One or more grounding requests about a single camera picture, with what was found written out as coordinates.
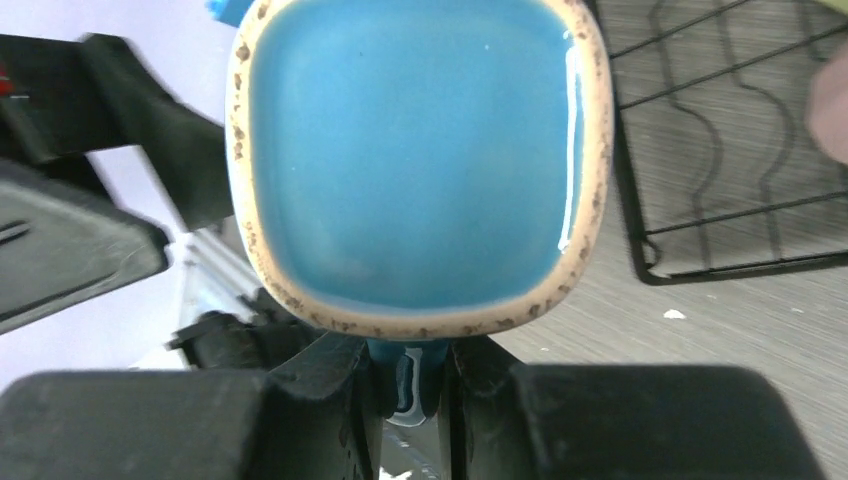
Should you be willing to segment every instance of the beige rim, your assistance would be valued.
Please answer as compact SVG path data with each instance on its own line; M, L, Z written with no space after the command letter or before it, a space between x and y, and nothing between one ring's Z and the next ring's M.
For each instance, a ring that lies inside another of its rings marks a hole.
M323 328L389 339L495 333L538 318L565 298L583 274L598 235L613 139L607 54L594 18L582 0L539 0L560 16L584 59L581 62L585 105L584 171L571 244L551 273L521 298L475 311L406 318L353 313L316 301L279 269L266 241L254 198L254 172L250 161L253 153L248 120L250 72L260 35L271 19L292 1L260 0L250 7L233 45L227 92L227 154L236 217L250 262L271 295L293 314Z

